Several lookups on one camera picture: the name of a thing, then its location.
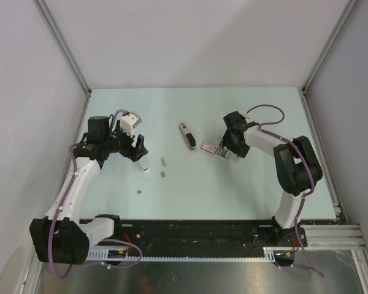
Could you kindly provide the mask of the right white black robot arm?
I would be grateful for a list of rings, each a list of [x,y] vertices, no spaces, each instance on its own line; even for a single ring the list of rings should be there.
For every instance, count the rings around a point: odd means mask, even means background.
[[[220,141],[223,149],[244,158],[250,148],[272,156],[278,182],[283,190],[276,214],[272,217],[271,240],[284,246],[298,228],[299,216],[306,196],[313,193],[323,177],[318,158],[310,140],[305,136],[286,138],[263,128],[238,111],[224,118],[226,131]]]

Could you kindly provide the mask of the red white staple box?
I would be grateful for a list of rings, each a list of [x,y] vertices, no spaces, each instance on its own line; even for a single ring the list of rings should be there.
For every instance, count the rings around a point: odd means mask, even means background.
[[[201,149],[205,152],[208,152],[210,154],[222,157],[224,159],[227,159],[230,155],[230,151],[227,149],[224,149],[220,147],[219,145],[215,145],[213,143],[204,141],[201,145]]]

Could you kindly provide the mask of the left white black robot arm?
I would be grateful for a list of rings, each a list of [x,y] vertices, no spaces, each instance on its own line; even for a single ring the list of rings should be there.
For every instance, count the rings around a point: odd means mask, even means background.
[[[88,189],[111,154],[132,162],[147,155],[144,136],[134,132],[141,121],[137,113],[127,110],[88,118],[82,139],[69,148],[72,166],[52,207],[29,226],[40,262],[81,265],[91,247],[100,242],[115,245],[122,240],[119,216],[99,214],[83,224],[80,213]]]

